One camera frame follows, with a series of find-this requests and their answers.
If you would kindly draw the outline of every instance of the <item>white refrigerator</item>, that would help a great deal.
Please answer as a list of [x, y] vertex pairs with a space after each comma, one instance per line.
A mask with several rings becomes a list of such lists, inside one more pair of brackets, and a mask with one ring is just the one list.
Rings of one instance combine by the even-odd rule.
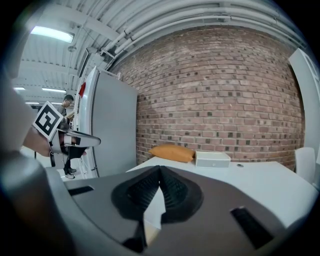
[[85, 80], [79, 102], [79, 132], [101, 139], [79, 160], [84, 179], [125, 173], [137, 165], [136, 112], [138, 91], [95, 67]]

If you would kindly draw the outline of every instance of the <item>white chair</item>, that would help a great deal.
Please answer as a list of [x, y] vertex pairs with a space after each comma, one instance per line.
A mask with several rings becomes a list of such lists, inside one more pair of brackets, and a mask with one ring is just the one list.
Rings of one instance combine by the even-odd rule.
[[302, 147], [294, 151], [294, 156], [296, 174], [312, 184], [316, 171], [315, 150], [312, 147]]

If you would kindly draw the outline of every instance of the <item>white wall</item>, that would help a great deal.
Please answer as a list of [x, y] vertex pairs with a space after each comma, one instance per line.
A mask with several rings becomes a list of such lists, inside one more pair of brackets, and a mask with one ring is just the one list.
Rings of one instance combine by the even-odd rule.
[[[296, 79], [299, 83], [305, 117], [304, 147], [314, 149], [317, 159], [320, 146], [320, 95], [316, 80], [319, 80], [319, 68], [307, 61], [308, 55], [297, 49], [289, 58]], [[320, 186], [320, 166], [316, 164], [314, 182]]]

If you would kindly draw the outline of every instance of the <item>black slot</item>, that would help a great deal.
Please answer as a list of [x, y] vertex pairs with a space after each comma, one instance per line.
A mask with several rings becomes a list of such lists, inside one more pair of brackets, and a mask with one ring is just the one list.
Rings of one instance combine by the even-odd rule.
[[244, 207], [230, 211], [255, 249], [264, 246], [273, 236]]
[[79, 195], [79, 194], [83, 194], [83, 193], [89, 192], [91, 190], [94, 190], [91, 186], [82, 186], [82, 187], [69, 189], [68, 191], [69, 191], [70, 196], [75, 196], [75, 195]]

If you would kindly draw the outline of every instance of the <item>white ceiling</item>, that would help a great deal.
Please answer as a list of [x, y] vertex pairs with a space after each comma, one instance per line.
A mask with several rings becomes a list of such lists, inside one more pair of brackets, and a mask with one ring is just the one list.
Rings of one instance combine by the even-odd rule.
[[[179, 25], [170, 26], [166, 29], [156, 31], [150, 36], [140, 40], [133, 46], [122, 52], [118, 56], [118, 60], [124, 58], [132, 51], [140, 48], [144, 44], [168, 33], [176, 30], [190, 28], [203, 25], [237, 25], [255, 28], [267, 32], [273, 36], [279, 37], [290, 44], [296, 44], [298, 47], [305, 46], [303, 35], [295, 27], [293, 22], [279, 10], [274, 3], [268, 0], [195, 0], [189, 1], [190, 5], [183, 8], [175, 5], [182, 0], [55, 0], [47, 5], [39, 21], [38, 26], [57, 29], [60, 31], [74, 34], [72, 43], [63, 42], [57, 39], [41, 36], [29, 35], [24, 47], [21, 58], [19, 76], [13, 80], [16, 87], [24, 87], [26, 90], [19, 93], [26, 101], [29, 102], [62, 102], [65, 94], [58, 92], [43, 91], [41, 88], [54, 88], [67, 90], [68, 94], [75, 94], [77, 87], [81, 82], [79, 73], [81, 69], [81, 60], [86, 52], [86, 48], [92, 47], [96, 49], [97, 54], [91, 54], [87, 63], [85, 74], [88, 74], [90, 68], [94, 65], [106, 67], [111, 60], [109, 55], [101, 52], [110, 42], [114, 41], [130, 24], [143, 17], [148, 17], [150, 13], [159, 10], [159, 8], [170, 7], [172, 9], [165, 13], [158, 13], [155, 17], [149, 18], [144, 24], [136, 28], [133, 32], [141, 30], [147, 25], [152, 24], [167, 16], [172, 16], [179, 12], [189, 11], [199, 8], [212, 7], [232, 7], [243, 11], [239, 17], [249, 18], [254, 23], [234, 20], [195, 20], [192, 22], [181, 23]], [[257, 14], [270, 17], [270, 22], [260, 20], [258, 17], [249, 16], [245, 13], [254, 11]], [[210, 13], [218, 15], [228, 15], [225, 11], [218, 13]], [[180, 20], [197, 17], [198, 15], [189, 15], [180, 18]], [[284, 36], [287, 31], [283, 29], [279, 22], [285, 24], [287, 28], [294, 31], [295, 42], [288, 40]], [[126, 36], [116, 44], [116, 47], [123, 44], [130, 35]], [[75, 46], [76, 51], [69, 52], [68, 47]], [[108, 50], [109, 53], [115, 55], [114, 48]]]

